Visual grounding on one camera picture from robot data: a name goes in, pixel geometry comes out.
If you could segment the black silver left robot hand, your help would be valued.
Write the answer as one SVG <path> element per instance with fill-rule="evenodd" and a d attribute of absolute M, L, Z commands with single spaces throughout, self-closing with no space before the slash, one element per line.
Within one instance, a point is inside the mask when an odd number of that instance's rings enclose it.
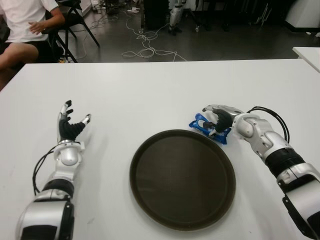
<path fill-rule="evenodd" d="M 77 123 L 70 123 L 71 117 L 69 116 L 74 110 L 71 109 L 72 101 L 66 101 L 57 117 L 57 142 L 62 141 L 75 141 L 84 128 L 91 122 L 92 115 L 87 114 L 81 121 Z"/>

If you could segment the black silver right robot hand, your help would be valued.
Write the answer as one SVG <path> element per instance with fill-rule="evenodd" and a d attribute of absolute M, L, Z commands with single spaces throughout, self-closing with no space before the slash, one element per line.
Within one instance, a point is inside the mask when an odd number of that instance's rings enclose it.
<path fill-rule="evenodd" d="M 211 104 L 202 109 L 203 112 L 211 111 L 217 115 L 217 122 L 214 130 L 209 133 L 209 136 L 216 136 L 222 133 L 225 129 L 230 128 L 233 124 L 234 118 L 244 112 L 232 106 Z"/>

